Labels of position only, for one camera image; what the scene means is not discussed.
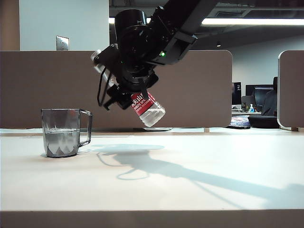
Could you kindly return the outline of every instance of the white wall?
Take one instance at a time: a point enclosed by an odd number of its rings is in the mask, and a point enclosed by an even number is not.
[[[278,75],[278,56],[285,50],[303,50],[304,36],[278,39],[231,48],[233,55],[232,81],[246,85],[272,84]]]
[[[69,50],[109,45],[108,0],[19,0],[20,50],[56,50],[56,35]]]

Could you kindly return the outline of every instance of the black chair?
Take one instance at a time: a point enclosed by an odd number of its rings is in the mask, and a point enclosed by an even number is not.
[[[277,77],[274,77],[274,89],[265,96],[262,113],[260,116],[248,117],[250,125],[257,128],[279,128],[277,114]]]

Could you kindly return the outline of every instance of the pitcher handle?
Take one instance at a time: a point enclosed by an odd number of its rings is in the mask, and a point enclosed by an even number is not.
[[[85,111],[85,110],[80,109],[80,112],[88,115],[89,119],[88,119],[88,123],[87,123],[87,137],[86,137],[86,141],[80,142],[79,147],[87,145],[87,144],[89,144],[91,142],[92,118],[93,118],[93,115],[92,115],[92,113],[90,111]]]

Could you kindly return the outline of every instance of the plastic bottle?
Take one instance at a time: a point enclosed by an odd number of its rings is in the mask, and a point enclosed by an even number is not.
[[[249,112],[253,113],[254,111],[255,111],[255,109],[253,108],[252,104],[250,104]]]
[[[94,61],[94,58],[97,57],[102,51],[97,50],[91,55],[91,59]],[[98,73],[101,73],[104,69],[104,66],[97,64],[94,66]],[[108,75],[110,72],[105,71],[103,79],[107,81]],[[111,77],[109,81],[109,86],[117,85],[115,77]],[[133,94],[131,96],[133,103],[132,108],[137,113],[141,121],[147,126],[152,127],[156,124],[166,113],[166,110],[154,99],[154,97],[148,92],[149,99],[145,100],[142,93]]]
[[[149,99],[145,100],[142,93],[133,94],[132,108],[147,127],[156,124],[166,113],[165,109],[148,92]]]

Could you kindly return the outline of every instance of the computer monitor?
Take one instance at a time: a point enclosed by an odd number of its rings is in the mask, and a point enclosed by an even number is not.
[[[257,107],[258,111],[262,110],[266,94],[273,89],[274,89],[273,86],[270,86],[270,87],[256,86],[255,87],[254,94],[255,94],[255,100],[256,100],[256,107]]]
[[[260,84],[260,85],[246,85],[246,96],[254,96],[255,95],[255,87],[273,87],[273,84]]]
[[[232,105],[241,105],[242,104],[242,91],[241,83],[234,82],[232,83]]]

